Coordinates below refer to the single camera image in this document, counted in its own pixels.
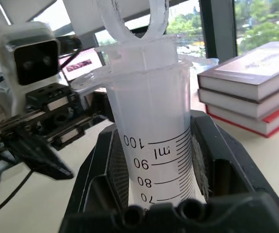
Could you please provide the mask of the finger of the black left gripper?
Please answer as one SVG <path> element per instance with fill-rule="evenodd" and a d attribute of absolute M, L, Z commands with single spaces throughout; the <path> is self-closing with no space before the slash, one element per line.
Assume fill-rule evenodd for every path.
<path fill-rule="evenodd" d="M 113 112 L 106 92 L 93 92 L 92 107 L 96 113 L 109 121 L 115 123 Z"/>
<path fill-rule="evenodd" d="M 5 135 L 4 145 L 34 172 L 55 180 L 74 178 L 73 171 L 59 157 L 57 150 L 37 135 Z"/>

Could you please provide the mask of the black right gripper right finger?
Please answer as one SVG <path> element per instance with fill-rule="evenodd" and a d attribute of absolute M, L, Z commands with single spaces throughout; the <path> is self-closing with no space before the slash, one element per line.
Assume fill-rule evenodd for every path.
<path fill-rule="evenodd" d="M 244 146 L 202 111 L 191 110 L 192 163 L 205 200 L 264 192 L 279 197 Z"/>

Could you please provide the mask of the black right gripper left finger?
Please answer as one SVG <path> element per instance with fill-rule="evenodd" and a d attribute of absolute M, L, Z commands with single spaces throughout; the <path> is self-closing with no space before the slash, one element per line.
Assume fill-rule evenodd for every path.
<path fill-rule="evenodd" d="M 118 130 L 102 130 L 81 165 L 65 214 L 122 211 L 129 201 L 129 173 Z"/>

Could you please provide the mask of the clear plastic syringe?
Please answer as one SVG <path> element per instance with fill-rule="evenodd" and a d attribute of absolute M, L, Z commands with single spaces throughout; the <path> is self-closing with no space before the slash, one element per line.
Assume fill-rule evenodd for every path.
<path fill-rule="evenodd" d="M 80 78 L 104 86 L 129 172 L 133 202 L 148 210 L 194 194 L 190 130 L 190 67 L 166 35 L 169 0 L 149 0 L 150 23 L 138 38 L 125 26 L 117 0 L 97 0 L 115 44 L 101 46 L 108 65 Z"/>

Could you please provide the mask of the red hardcover book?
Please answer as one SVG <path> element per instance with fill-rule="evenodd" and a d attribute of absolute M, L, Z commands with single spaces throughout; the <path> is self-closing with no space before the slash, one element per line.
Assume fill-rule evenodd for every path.
<path fill-rule="evenodd" d="M 279 131 L 279 109 L 262 120 L 248 118 L 211 105 L 206 105 L 206 112 L 215 119 L 266 138 L 271 137 Z"/>

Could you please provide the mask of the dark brown hardcover book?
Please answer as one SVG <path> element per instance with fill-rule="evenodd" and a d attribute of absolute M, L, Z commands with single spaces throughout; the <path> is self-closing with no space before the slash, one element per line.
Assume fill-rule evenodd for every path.
<path fill-rule="evenodd" d="M 254 119 L 265 118 L 279 109 L 279 93 L 262 100 L 259 103 L 242 100 L 232 96 L 199 89 L 200 102 L 228 110 Z"/>
<path fill-rule="evenodd" d="M 250 100 L 279 91 L 279 41 L 269 42 L 198 74 L 201 89 Z"/>

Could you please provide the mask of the dark window frame post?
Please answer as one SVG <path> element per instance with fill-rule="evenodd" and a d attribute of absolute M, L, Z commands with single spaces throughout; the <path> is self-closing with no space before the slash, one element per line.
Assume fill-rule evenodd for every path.
<path fill-rule="evenodd" d="M 206 56 L 225 62 L 237 56 L 234 0 L 199 0 Z"/>

